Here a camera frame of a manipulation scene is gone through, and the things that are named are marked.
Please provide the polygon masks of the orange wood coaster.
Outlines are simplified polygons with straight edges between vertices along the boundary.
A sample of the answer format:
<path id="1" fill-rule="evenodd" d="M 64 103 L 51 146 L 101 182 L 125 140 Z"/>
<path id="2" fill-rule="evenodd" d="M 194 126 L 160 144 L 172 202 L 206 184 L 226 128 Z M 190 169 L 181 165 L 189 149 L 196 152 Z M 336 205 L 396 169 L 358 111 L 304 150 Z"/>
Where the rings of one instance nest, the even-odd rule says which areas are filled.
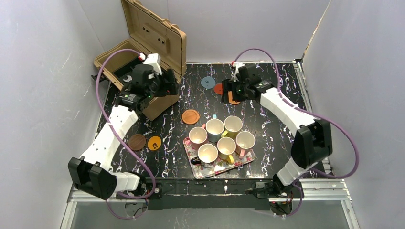
<path id="1" fill-rule="evenodd" d="M 238 105 L 238 104 L 240 104 L 240 102 L 236 101 L 236 100 L 233 98 L 233 93 L 232 93 L 232 91 L 229 91 L 229 92 L 228 92 L 228 101 L 229 101 L 229 104 L 232 104 L 232 105 Z"/>

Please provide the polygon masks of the red coaster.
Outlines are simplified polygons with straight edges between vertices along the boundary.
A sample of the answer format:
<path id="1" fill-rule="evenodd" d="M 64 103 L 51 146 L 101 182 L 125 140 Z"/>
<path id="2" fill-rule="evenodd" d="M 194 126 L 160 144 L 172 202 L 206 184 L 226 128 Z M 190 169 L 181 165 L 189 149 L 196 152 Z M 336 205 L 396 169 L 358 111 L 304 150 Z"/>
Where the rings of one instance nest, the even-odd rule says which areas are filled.
<path id="1" fill-rule="evenodd" d="M 213 88 L 214 92 L 218 95 L 223 95 L 223 86 L 222 83 L 217 83 L 214 88 Z"/>

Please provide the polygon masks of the blue grey coaster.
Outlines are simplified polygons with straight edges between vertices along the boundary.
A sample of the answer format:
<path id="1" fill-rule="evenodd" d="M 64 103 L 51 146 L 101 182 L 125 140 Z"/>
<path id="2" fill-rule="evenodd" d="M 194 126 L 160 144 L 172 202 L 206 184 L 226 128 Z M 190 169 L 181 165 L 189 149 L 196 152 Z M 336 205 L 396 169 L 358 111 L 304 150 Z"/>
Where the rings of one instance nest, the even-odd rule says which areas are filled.
<path id="1" fill-rule="evenodd" d="M 203 86 L 205 89 L 212 89 L 216 85 L 216 81 L 213 77 L 211 76 L 206 76 L 202 78 L 201 80 L 201 86 Z"/>

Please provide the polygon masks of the light wood coaster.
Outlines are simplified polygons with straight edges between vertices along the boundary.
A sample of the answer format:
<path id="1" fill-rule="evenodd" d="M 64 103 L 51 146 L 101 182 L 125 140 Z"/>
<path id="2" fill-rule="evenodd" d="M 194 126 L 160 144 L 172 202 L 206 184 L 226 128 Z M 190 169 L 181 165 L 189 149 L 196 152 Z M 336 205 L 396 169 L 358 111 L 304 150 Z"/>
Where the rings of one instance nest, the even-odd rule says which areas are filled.
<path id="1" fill-rule="evenodd" d="M 194 109 L 185 110 L 181 116 L 182 121 L 187 125 L 194 125 L 200 119 L 200 114 Z"/>

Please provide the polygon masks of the tan plastic toolbox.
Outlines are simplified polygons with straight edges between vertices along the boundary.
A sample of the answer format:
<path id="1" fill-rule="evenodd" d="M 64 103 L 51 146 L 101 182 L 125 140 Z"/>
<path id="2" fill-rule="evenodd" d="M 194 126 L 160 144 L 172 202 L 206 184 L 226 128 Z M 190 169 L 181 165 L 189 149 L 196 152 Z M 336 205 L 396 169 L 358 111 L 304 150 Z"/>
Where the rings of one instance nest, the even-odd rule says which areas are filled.
<path id="1" fill-rule="evenodd" d="M 138 0 L 123 0 L 130 39 L 94 59 L 94 65 L 100 68 L 114 52 L 123 52 L 112 57 L 103 69 L 105 79 L 119 90 L 124 85 L 125 75 L 139 62 L 136 52 L 147 54 L 158 53 L 160 66 L 166 73 L 172 69 L 177 83 L 186 72 L 186 34 L 176 24 L 163 19 L 144 7 Z"/>

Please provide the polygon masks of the orange printed coaster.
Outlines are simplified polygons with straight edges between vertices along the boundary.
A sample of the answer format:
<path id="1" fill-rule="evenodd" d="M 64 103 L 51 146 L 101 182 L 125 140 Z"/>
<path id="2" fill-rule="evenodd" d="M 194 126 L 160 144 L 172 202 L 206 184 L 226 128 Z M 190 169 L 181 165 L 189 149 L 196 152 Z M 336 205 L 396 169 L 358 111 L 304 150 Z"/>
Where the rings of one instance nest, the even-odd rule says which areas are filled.
<path id="1" fill-rule="evenodd" d="M 147 142 L 147 147 L 150 151 L 156 151 L 160 149 L 161 145 L 162 139 L 157 135 L 150 137 L 150 139 Z"/>

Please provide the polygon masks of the dark walnut wooden coaster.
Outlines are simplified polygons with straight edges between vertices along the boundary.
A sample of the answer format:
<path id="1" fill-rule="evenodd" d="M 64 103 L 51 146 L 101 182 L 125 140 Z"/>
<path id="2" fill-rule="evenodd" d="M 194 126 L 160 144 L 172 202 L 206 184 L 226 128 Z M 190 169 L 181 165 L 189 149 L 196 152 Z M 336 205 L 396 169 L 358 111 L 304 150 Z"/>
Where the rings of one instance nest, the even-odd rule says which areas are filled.
<path id="1" fill-rule="evenodd" d="M 146 137 L 142 134 L 134 134 L 128 140 L 128 146 L 132 151 L 142 150 L 146 145 Z"/>

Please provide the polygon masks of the floral rectangular tray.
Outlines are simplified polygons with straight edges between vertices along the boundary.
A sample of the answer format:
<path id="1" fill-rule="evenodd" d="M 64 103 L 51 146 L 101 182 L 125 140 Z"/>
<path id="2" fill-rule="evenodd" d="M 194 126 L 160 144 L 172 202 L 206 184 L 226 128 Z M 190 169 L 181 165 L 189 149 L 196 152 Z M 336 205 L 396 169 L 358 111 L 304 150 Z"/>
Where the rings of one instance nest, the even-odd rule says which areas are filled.
<path id="1" fill-rule="evenodd" d="M 212 167 L 204 167 L 201 164 L 193 164 L 192 159 L 196 159 L 198 155 L 198 150 L 196 150 L 189 139 L 189 137 L 183 140 L 183 145 L 186 151 L 186 155 L 188 157 L 192 173 L 196 179 L 203 179 L 207 177 L 212 177 L 228 171 L 233 168 L 237 168 L 239 166 L 248 164 L 253 162 L 256 159 L 256 155 L 253 150 L 248 151 L 245 153 L 243 159 L 239 159 L 239 155 L 234 152 L 232 156 L 234 157 L 234 163 L 229 164 L 226 160 L 222 160 L 219 157 L 215 160 Z"/>

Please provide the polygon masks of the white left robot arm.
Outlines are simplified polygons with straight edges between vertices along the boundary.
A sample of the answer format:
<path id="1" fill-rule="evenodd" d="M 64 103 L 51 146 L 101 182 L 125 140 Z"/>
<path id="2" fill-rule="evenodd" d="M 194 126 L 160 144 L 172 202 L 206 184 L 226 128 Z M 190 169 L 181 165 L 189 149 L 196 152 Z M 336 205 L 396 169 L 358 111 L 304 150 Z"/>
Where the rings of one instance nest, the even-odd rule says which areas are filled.
<path id="1" fill-rule="evenodd" d="M 149 102 L 178 92 L 174 71 L 167 69 L 159 73 L 151 64 L 135 66 L 124 81 L 125 86 L 93 143 L 79 158 L 72 157 L 68 162 L 74 187 L 102 200 L 116 192 L 135 191 L 144 181 L 134 172 L 111 173 L 112 159 Z"/>

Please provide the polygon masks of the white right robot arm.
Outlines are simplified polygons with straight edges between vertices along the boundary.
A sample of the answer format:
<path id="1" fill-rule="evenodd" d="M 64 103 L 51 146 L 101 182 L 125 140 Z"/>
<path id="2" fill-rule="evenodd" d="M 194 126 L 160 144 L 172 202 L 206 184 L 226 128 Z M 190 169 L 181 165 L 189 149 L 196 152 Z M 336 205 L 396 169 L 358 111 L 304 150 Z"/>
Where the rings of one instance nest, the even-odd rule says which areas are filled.
<path id="1" fill-rule="evenodd" d="M 318 162 L 332 154 L 331 124 L 299 111 L 298 106 L 269 80 L 263 80 L 254 64 L 231 64 L 232 78 L 222 81 L 221 101 L 255 100 L 271 111 L 294 135 L 291 157 L 265 185 L 274 194 L 288 193 L 293 183 Z"/>

